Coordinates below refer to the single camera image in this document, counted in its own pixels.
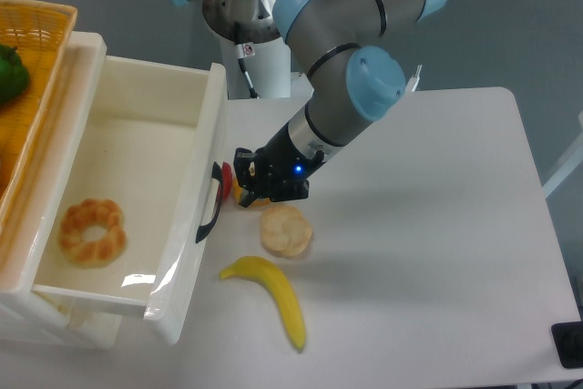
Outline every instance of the white drawer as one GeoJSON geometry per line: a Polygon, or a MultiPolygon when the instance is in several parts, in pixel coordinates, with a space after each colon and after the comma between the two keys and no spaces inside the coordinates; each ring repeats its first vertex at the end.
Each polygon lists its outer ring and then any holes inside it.
{"type": "Polygon", "coordinates": [[[143,317],[178,340],[213,216],[222,162],[225,71],[106,57],[83,136],[32,290],[98,312],[143,317]],[[124,212],[128,244],[109,265],[69,262],[56,232],[66,209],[112,199],[124,212]]]}

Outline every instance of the black drawer handle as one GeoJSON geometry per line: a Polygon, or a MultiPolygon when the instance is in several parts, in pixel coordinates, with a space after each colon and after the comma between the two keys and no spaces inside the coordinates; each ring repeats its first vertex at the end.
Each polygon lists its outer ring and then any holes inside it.
{"type": "Polygon", "coordinates": [[[200,241],[204,241],[214,228],[215,224],[217,223],[217,219],[219,218],[220,213],[220,206],[222,205],[222,188],[223,188],[223,181],[222,181],[222,171],[220,170],[219,163],[216,161],[212,165],[212,178],[216,179],[219,182],[219,192],[217,193],[217,198],[215,200],[215,207],[214,213],[212,215],[212,219],[206,225],[200,225],[199,229],[197,230],[197,238],[195,243],[199,243],[200,241]]]}

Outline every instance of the yellow banana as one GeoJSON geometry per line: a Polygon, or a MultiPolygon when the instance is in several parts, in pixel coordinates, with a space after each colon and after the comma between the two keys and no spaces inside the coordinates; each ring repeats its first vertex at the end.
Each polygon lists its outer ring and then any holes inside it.
{"type": "Polygon", "coordinates": [[[256,281],[270,292],[280,310],[283,326],[291,343],[301,350],[306,343],[302,310],[292,285],[280,268],[262,257],[246,256],[236,260],[219,274],[221,280],[231,277],[256,281]]]}

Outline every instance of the white table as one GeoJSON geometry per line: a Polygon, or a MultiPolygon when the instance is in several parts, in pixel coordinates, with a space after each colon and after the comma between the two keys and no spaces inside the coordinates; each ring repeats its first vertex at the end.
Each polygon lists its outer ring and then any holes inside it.
{"type": "MultiPolygon", "coordinates": [[[[230,102],[229,159],[296,99],[230,102]]],[[[550,334],[575,321],[517,106],[501,88],[405,96],[311,178],[314,239],[276,260],[299,297],[303,353],[260,286],[218,280],[259,244],[258,211],[223,207],[182,337],[125,321],[111,351],[0,343],[3,387],[441,388],[571,380],[550,334]]]]}

